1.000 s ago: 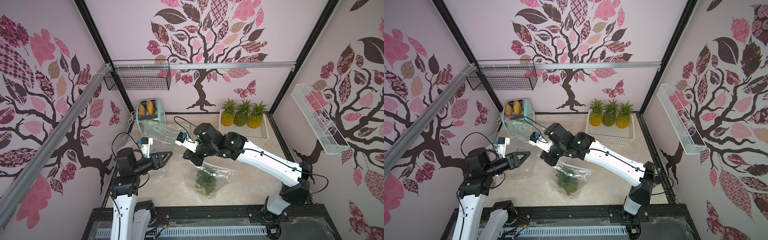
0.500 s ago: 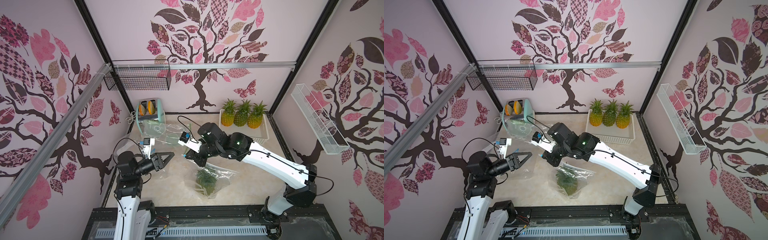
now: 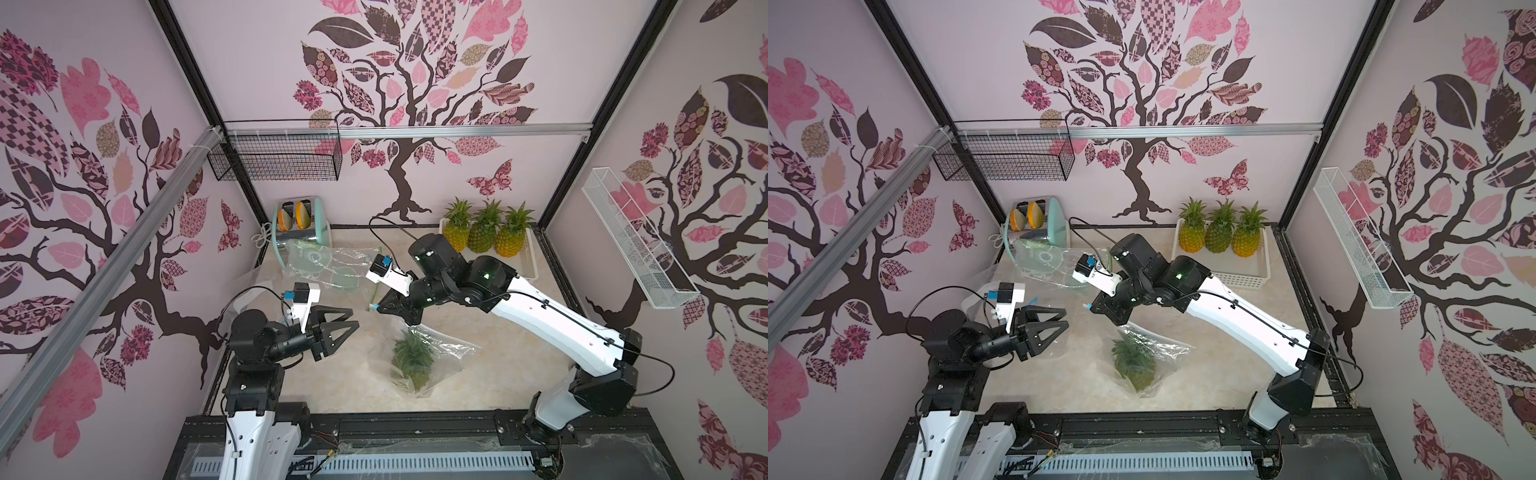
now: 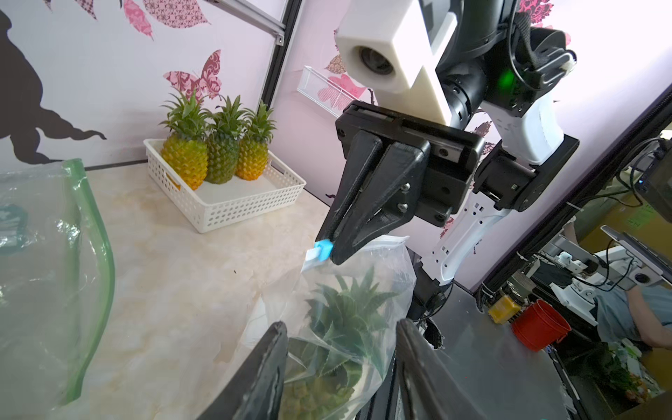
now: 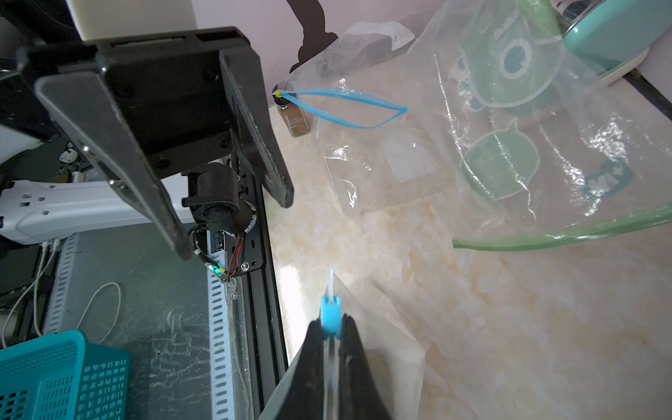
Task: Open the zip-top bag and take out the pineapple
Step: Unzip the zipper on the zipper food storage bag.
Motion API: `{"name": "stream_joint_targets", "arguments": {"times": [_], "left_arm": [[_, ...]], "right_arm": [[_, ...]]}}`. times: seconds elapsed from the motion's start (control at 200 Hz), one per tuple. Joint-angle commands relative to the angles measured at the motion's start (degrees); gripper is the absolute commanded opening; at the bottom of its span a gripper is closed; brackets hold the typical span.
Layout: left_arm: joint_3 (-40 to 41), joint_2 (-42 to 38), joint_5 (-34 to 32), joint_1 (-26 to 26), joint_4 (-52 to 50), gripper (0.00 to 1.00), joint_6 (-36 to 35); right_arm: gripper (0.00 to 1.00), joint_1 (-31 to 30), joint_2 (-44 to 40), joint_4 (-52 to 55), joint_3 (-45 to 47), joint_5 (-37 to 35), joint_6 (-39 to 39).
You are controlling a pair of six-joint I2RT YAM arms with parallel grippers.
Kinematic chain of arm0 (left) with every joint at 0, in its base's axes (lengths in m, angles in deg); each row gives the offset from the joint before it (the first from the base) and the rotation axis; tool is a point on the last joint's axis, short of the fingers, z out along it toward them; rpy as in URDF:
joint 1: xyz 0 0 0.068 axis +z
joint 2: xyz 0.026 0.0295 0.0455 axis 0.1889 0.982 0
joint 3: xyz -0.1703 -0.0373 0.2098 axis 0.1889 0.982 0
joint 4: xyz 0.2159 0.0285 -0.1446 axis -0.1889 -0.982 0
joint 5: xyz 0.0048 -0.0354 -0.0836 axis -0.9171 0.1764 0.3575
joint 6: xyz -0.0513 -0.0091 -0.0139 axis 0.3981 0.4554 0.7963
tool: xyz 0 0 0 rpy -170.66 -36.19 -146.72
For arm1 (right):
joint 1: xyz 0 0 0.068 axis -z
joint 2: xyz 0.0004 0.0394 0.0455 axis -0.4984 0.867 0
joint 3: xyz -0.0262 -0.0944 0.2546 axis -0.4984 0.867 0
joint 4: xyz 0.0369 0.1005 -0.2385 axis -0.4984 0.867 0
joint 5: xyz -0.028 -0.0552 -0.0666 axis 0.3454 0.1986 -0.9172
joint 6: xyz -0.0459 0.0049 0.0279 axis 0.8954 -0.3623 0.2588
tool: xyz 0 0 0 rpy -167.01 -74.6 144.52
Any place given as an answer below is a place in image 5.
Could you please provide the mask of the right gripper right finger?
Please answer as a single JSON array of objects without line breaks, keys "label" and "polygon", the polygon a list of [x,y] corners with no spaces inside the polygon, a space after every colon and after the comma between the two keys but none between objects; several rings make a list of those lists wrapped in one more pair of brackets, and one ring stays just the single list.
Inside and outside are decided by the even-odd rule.
[{"label": "right gripper right finger", "polygon": [[345,314],[339,347],[338,418],[391,419],[380,397],[355,320]]}]

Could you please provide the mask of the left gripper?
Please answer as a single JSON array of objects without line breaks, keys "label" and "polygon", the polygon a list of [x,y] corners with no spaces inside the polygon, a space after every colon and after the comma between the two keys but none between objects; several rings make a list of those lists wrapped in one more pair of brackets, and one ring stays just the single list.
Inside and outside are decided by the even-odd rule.
[{"label": "left gripper", "polygon": [[23,47],[17,61],[52,120],[187,261],[187,231],[159,178],[236,151],[281,208],[294,201],[249,44],[222,28]]}]

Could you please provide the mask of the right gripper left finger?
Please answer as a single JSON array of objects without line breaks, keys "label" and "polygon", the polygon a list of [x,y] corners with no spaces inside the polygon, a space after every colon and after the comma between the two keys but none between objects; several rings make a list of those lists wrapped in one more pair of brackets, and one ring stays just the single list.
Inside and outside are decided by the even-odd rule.
[{"label": "right gripper left finger", "polygon": [[325,404],[323,328],[313,320],[299,353],[269,399],[270,419],[322,419]]}]

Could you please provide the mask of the zip bag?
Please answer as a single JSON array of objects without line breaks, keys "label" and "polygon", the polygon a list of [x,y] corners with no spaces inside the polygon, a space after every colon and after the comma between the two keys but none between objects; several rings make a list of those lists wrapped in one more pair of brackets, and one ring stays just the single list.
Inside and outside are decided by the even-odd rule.
[{"label": "zip bag", "polygon": [[[316,318],[320,319],[323,328],[325,348],[322,419],[339,419],[339,350],[345,314],[355,320],[374,383],[391,419],[418,418],[425,376],[425,349],[401,325],[397,311],[374,285],[360,281],[348,288],[330,272]],[[261,414],[263,419],[270,419],[269,401]]]}]

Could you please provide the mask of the zip-top bag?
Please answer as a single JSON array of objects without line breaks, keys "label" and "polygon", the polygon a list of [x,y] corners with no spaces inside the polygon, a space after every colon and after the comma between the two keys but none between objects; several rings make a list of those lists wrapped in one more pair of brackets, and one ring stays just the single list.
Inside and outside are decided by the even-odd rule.
[{"label": "zip-top bag", "polygon": [[293,71],[287,80],[300,85],[351,75],[372,68],[406,53],[429,23],[430,15],[421,13],[400,22],[360,21],[325,50]]}]

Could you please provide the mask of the blue-zip bag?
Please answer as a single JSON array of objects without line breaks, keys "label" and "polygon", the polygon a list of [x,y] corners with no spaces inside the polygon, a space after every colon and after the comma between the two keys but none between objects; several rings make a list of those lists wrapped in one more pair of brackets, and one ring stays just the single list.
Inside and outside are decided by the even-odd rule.
[{"label": "blue-zip bag", "polygon": [[403,63],[395,57],[346,73],[332,61],[306,63],[278,85],[306,105],[311,145],[348,217],[453,189],[451,168],[406,110]]}]

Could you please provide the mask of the green-zip bag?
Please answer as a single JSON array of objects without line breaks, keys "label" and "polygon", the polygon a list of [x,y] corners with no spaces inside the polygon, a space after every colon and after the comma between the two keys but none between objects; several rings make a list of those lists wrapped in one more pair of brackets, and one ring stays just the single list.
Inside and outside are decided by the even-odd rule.
[{"label": "green-zip bag", "polygon": [[455,178],[453,246],[540,250],[671,220],[671,143],[569,52],[546,1],[449,1],[402,67]]}]

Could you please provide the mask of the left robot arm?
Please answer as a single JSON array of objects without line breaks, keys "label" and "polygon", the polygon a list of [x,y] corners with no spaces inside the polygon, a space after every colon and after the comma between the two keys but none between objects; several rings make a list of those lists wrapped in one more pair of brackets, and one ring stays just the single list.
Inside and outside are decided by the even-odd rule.
[{"label": "left robot arm", "polygon": [[238,233],[251,207],[232,157],[283,208],[294,187],[271,126],[261,62],[233,26],[32,45],[1,79],[1,158],[55,137],[101,174],[95,182],[3,180],[1,234],[22,245],[154,223],[189,259],[185,225]]}]

